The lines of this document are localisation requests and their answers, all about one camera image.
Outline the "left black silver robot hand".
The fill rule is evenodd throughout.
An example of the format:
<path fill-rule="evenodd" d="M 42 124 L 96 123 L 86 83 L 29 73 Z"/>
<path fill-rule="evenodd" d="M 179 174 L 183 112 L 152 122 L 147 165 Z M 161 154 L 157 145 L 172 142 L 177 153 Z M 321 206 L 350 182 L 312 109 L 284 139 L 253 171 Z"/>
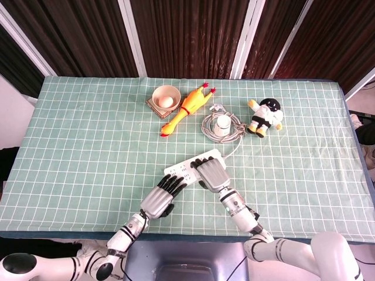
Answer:
<path fill-rule="evenodd" d="M 167 174 L 142 200 L 140 208 L 149 220 L 166 217 L 173 210 L 172 201 L 187 186 L 184 177 Z"/>

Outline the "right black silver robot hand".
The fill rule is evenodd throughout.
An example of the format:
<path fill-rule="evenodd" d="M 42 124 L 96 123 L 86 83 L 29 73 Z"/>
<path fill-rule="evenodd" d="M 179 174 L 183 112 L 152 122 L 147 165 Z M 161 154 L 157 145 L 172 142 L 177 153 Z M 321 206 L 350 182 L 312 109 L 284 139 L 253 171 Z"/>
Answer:
<path fill-rule="evenodd" d="M 218 159 L 212 156 L 208 159 L 195 159 L 190 166 L 198 172 L 205 189 L 212 193 L 219 193 L 229 187 L 230 177 Z"/>

